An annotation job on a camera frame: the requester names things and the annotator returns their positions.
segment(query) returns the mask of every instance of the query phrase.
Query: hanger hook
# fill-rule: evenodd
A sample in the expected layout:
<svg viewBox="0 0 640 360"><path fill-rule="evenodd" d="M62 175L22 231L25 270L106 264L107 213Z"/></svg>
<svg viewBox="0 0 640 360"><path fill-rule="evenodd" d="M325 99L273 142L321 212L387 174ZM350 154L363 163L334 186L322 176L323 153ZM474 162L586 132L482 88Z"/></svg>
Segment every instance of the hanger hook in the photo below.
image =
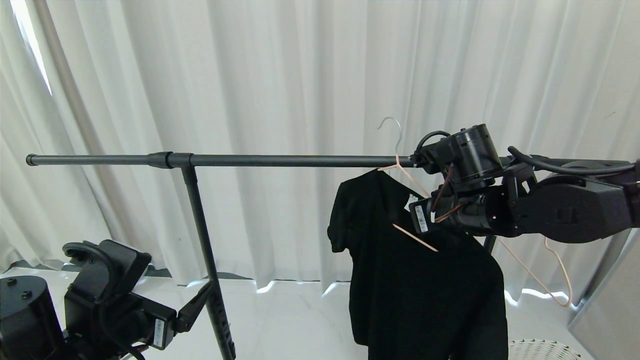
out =
<svg viewBox="0 0 640 360"><path fill-rule="evenodd" d="M384 125L385 121L387 121L387 119L391 119L393 121L396 122L396 124L398 125L398 130L400 131L399 137L398 137L398 141L396 142L396 154L398 153L398 147L400 146L400 142L402 141L402 125L400 125L400 122L398 122L398 120L392 118L392 117L385 117L384 119L382 119L382 122L380 123L380 126L378 126L377 130L380 130L380 128L382 127L382 125Z"/></svg>

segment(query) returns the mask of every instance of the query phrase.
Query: rack leg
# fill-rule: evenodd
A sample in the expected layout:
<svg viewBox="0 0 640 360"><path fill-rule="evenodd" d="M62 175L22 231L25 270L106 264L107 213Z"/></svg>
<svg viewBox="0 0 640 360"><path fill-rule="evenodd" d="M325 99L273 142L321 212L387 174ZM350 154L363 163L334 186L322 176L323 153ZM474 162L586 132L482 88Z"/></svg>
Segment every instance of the rack leg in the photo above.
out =
<svg viewBox="0 0 640 360"><path fill-rule="evenodd" d="M222 291L220 290L220 280L218 279L218 271L216 270L216 262L213 258L213 250L211 249L211 241L209 239L209 231L207 230L207 222L202 208L202 200L200 198L200 190L198 189L198 178L196 169L193 166L182 167L182 176L189 193L189 202L193 218L195 219L200 247L202 255L207 266L209 279L213 281L215 290L213 296L207 301L207 312L211 319L213 331L218 340L218 347L223 360L234 360L236 358L236 346L231 338L229 329L229 321L227 320L227 312L225 303L222 300Z"/></svg>
<svg viewBox="0 0 640 360"><path fill-rule="evenodd" d="M487 235L484 238L484 248L489 252L489 254L493 251L493 246L495 245L495 235Z"/></svg>

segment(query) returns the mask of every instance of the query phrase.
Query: white label sticker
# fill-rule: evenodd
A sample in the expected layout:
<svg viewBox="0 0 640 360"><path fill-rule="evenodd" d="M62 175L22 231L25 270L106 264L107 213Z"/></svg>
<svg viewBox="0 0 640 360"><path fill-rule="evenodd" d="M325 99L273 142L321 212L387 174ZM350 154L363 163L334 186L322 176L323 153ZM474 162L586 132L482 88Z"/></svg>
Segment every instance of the white label sticker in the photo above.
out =
<svg viewBox="0 0 640 360"><path fill-rule="evenodd" d="M157 347L164 346L164 321L156 319L156 328L154 331L154 345Z"/></svg>
<svg viewBox="0 0 640 360"><path fill-rule="evenodd" d="M415 196L414 194L409 194L409 200L406 201L406 205L404 206L404 209L411 212L411 210L409 209L409 204L413 204L414 202L418 201L420 199L418 199L417 196Z"/></svg>
<svg viewBox="0 0 640 360"><path fill-rule="evenodd" d="M418 224L420 225L420 231L426 233L429 231L427 227L427 220L424 218L424 212L422 211L422 206L415 207L415 214L418 217Z"/></svg>

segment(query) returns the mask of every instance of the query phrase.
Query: white wicker basket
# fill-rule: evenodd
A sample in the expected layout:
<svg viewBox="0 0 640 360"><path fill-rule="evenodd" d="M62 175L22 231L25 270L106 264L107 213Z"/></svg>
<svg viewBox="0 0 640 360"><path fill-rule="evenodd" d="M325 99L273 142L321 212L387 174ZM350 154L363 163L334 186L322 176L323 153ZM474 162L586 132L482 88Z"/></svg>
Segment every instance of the white wicker basket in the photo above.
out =
<svg viewBox="0 0 640 360"><path fill-rule="evenodd" d="M531 339L512 341L509 360L582 360L582 356L557 341Z"/></svg>

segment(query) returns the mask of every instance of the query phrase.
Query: marble tile floor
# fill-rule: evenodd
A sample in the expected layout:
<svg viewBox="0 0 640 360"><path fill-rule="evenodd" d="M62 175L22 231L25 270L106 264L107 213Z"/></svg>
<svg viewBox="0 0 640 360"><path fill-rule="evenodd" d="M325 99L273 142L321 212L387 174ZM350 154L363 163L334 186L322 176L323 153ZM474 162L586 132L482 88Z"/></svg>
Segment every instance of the marble tile floor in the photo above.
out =
<svg viewBox="0 0 640 360"><path fill-rule="evenodd" d="M36 275L49 291L63 326L63 297L77 273L12 268L0 277ZM204 281L176 286L171 278L144 277L134 292L180 309ZM227 314L239 360L308 359L364 360L367 348L356 345L349 322L349 283L336 283L323 295L319 282L275 281L257 290L251 280L221 280ZM566 330L566 313L552 300L523 295L507 304L509 339L560 341L593 360ZM206 311L190 332L179 334L164 350L149 349L148 360L221 359Z"/></svg>

